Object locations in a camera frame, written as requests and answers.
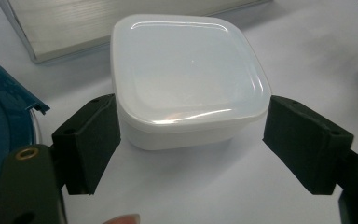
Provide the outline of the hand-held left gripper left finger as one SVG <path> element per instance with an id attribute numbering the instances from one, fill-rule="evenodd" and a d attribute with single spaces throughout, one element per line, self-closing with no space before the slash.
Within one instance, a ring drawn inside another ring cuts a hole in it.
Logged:
<path id="1" fill-rule="evenodd" d="M 53 133 L 52 140 L 68 193 L 94 194 L 121 141 L 115 95 L 86 103 Z"/>

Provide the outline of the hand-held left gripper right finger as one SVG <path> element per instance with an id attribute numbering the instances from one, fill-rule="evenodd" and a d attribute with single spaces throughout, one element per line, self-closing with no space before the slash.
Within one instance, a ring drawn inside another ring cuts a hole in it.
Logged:
<path id="1" fill-rule="evenodd" d="M 270 98 L 264 143 L 312 194 L 330 195 L 353 134 L 295 100 Z"/>

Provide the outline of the round container with blue lid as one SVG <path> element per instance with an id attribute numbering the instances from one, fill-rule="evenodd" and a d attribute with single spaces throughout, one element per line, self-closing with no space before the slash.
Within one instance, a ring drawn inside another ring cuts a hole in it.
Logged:
<path id="1" fill-rule="evenodd" d="M 0 170 L 11 151 L 38 141 L 34 111 L 45 115 L 48 110 L 45 103 L 0 66 Z"/>

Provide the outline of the white square lidded container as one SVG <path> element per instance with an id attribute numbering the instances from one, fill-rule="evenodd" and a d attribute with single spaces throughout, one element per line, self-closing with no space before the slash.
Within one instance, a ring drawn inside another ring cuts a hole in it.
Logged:
<path id="1" fill-rule="evenodd" d="M 228 140 L 269 108 L 270 86 L 248 40 L 213 17 L 118 21 L 111 71 L 123 133 L 146 150 Z"/>

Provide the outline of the white wire shelf rack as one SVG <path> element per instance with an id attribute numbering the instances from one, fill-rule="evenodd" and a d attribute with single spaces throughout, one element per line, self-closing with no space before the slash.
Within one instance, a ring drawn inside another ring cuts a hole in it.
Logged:
<path id="1" fill-rule="evenodd" d="M 134 14 L 211 16 L 269 0 L 0 0 L 31 61 L 44 63 L 109 42 Z"/>

